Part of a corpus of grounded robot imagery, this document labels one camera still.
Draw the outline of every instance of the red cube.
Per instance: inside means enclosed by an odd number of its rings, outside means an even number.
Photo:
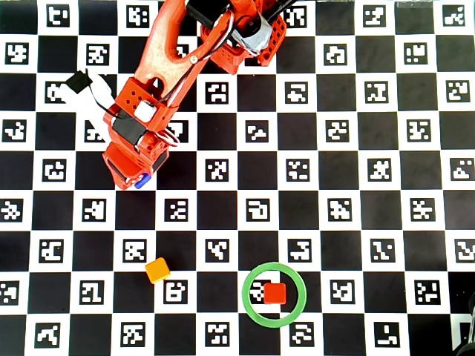
[[[264,304],[285,304],[286,285],[285,283],[264,284]]]

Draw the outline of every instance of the orange cube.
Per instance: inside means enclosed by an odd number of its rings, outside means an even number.
[[[145,265],[145,270],[152,284],[155,284],[159,280],[164,280],[170,275],[170,270],[163,257],[157,258],[154,262]]]
[[[264,304],[285,304],[286,285],[285,283],[264,284]]]

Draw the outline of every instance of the green ring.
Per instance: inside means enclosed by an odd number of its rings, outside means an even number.
[[[259,274],[265,271],[283,272],[289,276],[290,279],[292,279],[292,281],[295,283],[295,286],[297,287],[297,303],[295,304],[295,308],[289,315],[281,319],[269,319],[268,317],[263,317],[252,308],[250,295],[252,282],[254,282],[254,279]],[[294,322],[300,314],[302,314],[305,304],[307,303],[307,288],[305,287],[304,280],[302,280],[300,274],[291,269],[289,266],[285,266],[279,262],[268,262],[257,266],[249,273],[249,275],[246,277],[246,280],[244,280],[241,297],[243,299],[246,313],[253,321],[266,328],[276,329],[285,325],[289,325],[290,323]]]

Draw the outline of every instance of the checkerboard mat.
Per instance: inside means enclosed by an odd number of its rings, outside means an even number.
[[[416,5],[296,3],[271,65],[209,62],[170,124],[181,145],[118,191],[100,109],[58,88],[87,66],[115,96],[160,3],[0,1],[0,355],[450,355],[475,291],[474,3]],[[307,285],[281,329],[240,299],[267,261]],[[284,317],[297,295],[268,271],[251,298]]]

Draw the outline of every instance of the black object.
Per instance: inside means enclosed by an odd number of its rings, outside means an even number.
[[[87,74],[84,74],[82,71],[77,71],[75,74],[66,81],[66,85],[74,91],[74,93],[79,94],[89,85],[91,85],[92,80]]]

